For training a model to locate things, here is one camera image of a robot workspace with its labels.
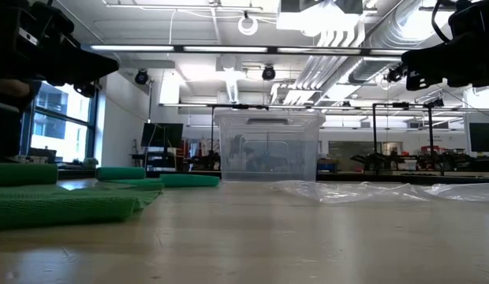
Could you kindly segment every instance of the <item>window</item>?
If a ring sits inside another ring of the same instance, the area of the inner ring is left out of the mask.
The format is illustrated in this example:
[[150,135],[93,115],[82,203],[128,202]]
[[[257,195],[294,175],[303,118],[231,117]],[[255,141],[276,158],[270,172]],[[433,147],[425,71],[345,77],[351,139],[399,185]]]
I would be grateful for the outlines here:
[[89,98],[74,91],[71,85],[54,87],[43,82],[36,96],[35,106],[81,121],[88,121],[90,102]]
[[93,141],[95,131],[96,98],[83,97],[73,90],[73,86],[54,87],[43,82],[34,101],[32,120],[23,121],[30,125],[30,141],[27,148],[50,149],[57,151],[59,161],[81,162],[94,155]]
[[55,150],[63,162],[85,159],[86,126],[39,113],[34,113],[34,121],[43,131],[32,133],[31,148]]

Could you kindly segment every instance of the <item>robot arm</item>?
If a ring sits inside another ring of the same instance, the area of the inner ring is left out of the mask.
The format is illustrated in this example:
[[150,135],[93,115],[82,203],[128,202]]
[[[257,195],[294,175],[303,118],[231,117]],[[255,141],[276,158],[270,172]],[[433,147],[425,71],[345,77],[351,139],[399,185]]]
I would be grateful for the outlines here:
[[434,22],[441,4],[452,6],[450,1],[438,0],[432,13],[434,30],[443,43],[422,50],[412,50],[402,55],[402,63],[390,69],[387,80],[397,82],[407,77],[406,88],[417,91],[448,80],[450,87],[489,85],[489,0],[471,3],[459,0],[449,24],[454,37],[447,39]]

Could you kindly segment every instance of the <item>wooden table surface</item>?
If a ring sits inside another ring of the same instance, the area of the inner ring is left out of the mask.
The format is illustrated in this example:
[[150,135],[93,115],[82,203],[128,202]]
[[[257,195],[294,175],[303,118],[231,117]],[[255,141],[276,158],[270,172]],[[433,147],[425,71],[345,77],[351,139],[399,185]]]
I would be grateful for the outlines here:
[[165,191],[127,222],[0,232],[0,283],[489,283],[489,204]]

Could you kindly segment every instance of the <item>security camera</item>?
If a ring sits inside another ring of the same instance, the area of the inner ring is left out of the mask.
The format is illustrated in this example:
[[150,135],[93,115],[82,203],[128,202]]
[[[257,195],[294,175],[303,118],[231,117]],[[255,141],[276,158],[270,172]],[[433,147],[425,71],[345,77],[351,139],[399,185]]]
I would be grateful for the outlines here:
[[276,71],[274,71],[272,64],[267,64],[262,72],[263,80],[274,80],[276,77]]
[[136,78],[134,79],[137,84],[145,85],[148,82],[148,71],[146,69],[138,70]]

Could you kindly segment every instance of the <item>monitor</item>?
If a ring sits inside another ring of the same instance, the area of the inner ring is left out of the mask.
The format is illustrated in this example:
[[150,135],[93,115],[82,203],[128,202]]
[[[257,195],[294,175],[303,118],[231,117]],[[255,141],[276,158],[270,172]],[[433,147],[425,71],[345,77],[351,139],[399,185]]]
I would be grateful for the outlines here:
[[145,123],[141,147],[179,148],[182,134],[182,123]]
[[489,152],[489,123],[469,123],[471,151]]

